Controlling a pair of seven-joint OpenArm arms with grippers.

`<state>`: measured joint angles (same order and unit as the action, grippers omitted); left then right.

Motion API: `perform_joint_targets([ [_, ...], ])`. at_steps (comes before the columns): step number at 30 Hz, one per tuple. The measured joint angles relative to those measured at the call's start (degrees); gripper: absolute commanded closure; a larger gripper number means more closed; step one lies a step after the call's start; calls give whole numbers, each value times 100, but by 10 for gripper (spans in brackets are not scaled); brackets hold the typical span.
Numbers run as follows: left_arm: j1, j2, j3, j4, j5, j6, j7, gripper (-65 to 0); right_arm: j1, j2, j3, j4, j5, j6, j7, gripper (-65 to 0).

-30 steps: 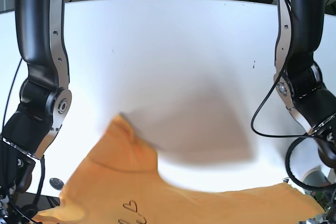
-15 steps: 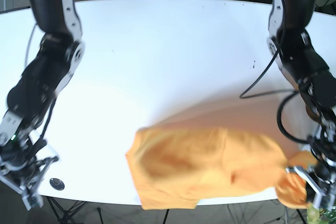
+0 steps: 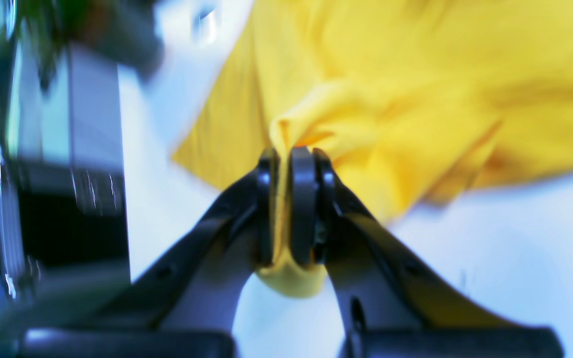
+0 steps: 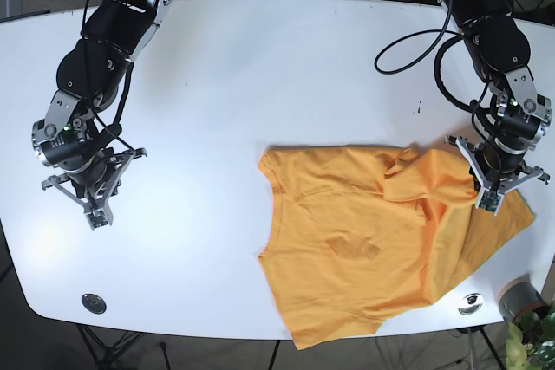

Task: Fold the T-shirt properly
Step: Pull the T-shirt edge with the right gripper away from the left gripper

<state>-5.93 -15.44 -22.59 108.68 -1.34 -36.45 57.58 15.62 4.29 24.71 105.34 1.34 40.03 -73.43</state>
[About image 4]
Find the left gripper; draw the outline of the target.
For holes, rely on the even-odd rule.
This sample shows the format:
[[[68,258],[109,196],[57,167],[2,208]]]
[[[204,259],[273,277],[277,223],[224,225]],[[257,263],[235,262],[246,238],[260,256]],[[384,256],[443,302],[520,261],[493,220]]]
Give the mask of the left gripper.
[[[482,210],[497,215],[506,194],[533,179],[549,184],[551,176],[542,168],[524,168],[524,156],[545,136],[552,122],[552,111],[545,106],[546,98],[540,95],[538,98],[538,109],[544,118],[527,114],[507,93],[494,96],[489,108],[473,101],[474,115],[486,132],[483,143],[475,145],[461,136],[445,137],[445,143],[456,147],[467,161],[477,192],[476,201],[481,202]]]

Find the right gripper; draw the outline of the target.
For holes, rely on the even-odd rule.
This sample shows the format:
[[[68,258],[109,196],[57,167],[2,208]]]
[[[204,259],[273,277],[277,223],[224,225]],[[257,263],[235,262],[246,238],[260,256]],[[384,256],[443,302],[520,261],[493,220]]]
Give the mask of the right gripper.
[[[111,226],[108,200],[117,194],[121,176],[131,162],[147,156],[145,148],[116,153],[109,144],[120,140],[124,101],[112,124],[99,130],[97,113],[81,97],[55,97],[44,119],[32,127],[31,142],[47,167],[63,170],[41,183],[44,191],[55,188],[83,210],[92,230]]]

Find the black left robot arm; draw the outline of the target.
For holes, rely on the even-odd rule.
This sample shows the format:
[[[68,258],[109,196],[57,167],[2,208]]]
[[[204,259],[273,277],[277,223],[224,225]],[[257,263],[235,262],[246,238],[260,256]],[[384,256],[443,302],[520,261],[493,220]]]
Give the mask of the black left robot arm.
[[[539,166],[525,162],[546,135],[554,120],[548,97],[538,92],[529,67],[531,46],[517,27],[508,0],[437,0],[446,18],[433,43],[406,71],[435,52],[434,79],[442,95],[455,107],[471,115],[471,124],[481,141],[471,143],[463,137],[448,136],[470,165],[475,206],[496,214],[507,193],[538,179],[548,183],[550,176]],[[480,100],[464,103],[456,99],[441,78],[446,52],[464,42],[483,91],[492,95],[488,107]]]

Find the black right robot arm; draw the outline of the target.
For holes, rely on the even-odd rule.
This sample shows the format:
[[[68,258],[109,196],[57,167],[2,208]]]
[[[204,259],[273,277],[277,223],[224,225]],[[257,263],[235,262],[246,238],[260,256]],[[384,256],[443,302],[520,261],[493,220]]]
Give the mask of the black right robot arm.
[[[130,163],[147,154],[130,145],[118,153],[111,143],[121,139],[134,64],[172,2],[103,0],[84,15],[81,37],[57,69],[48,112],[32,127],[37,158],[62,170],[42,188],[56,188],[77,203],[91,229],[113,223],[108,200]]]

